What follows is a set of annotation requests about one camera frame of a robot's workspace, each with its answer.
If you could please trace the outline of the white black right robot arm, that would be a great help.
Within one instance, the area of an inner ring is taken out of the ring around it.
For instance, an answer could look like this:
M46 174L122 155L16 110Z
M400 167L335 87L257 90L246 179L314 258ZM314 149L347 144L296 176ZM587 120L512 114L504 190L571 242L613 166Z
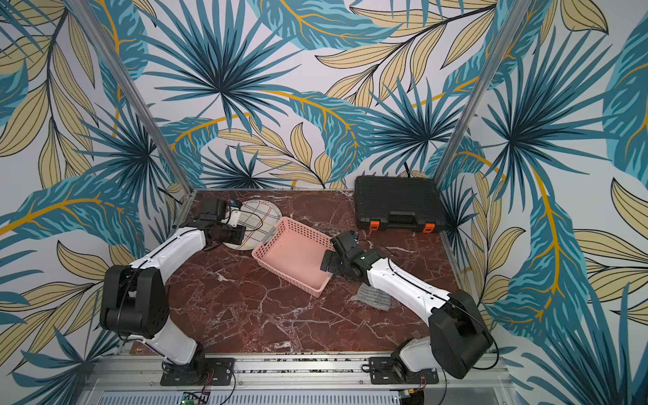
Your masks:
M397 300L429 329L427 339L410 339L391 354L393 373L405 381L427 369L462 379L494 345L494 338L473 297L425 283L374 250L364 250L353 232L331 239L321 270L361 282Z

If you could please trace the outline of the grey microfibre cloth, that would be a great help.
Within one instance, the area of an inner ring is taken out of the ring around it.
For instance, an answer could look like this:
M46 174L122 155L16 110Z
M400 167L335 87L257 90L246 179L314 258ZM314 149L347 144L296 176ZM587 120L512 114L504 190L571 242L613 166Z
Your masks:
M389 312L392 308L391 295L364 283L359 287L357 293L352 296L351 300L363 303L382 312Z

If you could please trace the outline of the white plaid striped plate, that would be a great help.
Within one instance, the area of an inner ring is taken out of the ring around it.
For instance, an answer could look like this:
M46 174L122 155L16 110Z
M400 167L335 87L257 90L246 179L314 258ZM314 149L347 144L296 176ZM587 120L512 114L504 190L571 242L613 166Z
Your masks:
M253 199L243 202L235 210L237 224L246 227L241 244L225 243L236 251L252 251L273 236L275 226L283 217L277 205L267 200Z

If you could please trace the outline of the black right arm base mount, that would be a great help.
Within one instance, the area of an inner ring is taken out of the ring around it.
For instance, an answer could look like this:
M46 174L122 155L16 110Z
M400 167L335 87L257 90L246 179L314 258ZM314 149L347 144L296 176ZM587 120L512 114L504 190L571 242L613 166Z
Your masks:
M401 360L391 357L370 357L366 364L363 364L361 371L368 373L372 385L435 385L439 383L439 376L436 369L423 369L422 371L410 371Z

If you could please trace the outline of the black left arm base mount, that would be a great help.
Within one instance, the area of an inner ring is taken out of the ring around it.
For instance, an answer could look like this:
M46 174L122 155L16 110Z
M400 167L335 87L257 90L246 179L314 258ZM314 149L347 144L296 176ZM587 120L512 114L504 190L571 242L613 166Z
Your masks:
M229 386L235 362L234 358L206 358L182 366L163 362L160 386Z

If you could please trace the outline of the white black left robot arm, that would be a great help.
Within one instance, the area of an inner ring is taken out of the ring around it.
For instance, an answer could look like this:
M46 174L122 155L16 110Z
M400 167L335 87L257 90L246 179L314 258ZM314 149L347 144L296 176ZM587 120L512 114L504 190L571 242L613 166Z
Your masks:
M197 359L198 342L170 319L165 283L189 258L210 247L243 242L242 202L212 199L194 219L179 225L157 248L128 265L106 271L100 325L122 339L134 339L166 363L187 366Z

